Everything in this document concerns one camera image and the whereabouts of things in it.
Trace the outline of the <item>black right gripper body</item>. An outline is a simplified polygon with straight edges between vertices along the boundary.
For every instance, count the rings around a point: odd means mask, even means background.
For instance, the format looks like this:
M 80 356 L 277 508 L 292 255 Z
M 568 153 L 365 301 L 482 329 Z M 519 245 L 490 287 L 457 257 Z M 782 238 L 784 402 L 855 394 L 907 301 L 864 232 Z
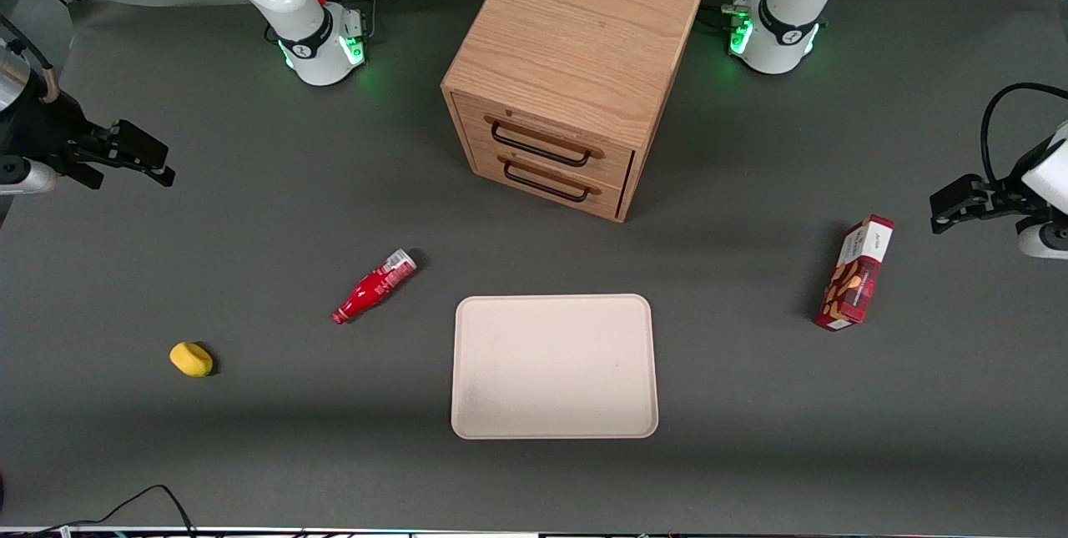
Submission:
M 97 191 L 103 188 L 104 174 L 92 164 L 107 158 L 111 136 L 110 125 L 91 123 L 83 113 L 44 108 L 33 121 L 33 159 Z

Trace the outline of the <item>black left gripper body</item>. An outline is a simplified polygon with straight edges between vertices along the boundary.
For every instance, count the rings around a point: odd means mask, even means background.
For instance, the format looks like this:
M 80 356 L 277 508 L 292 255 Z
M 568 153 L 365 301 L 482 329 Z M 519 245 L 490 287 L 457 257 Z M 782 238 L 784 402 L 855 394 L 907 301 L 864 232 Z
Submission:
M 985 191 L 989 193 L 987 208 L 983 219 L 998 219 L 1003 216 L 1031 216 L 1034 204 L 1030 202 L 1033 193 L 1023 181 L 1022 173 L 1010 173 L 996 179 L 992 174 L 985 178 Z

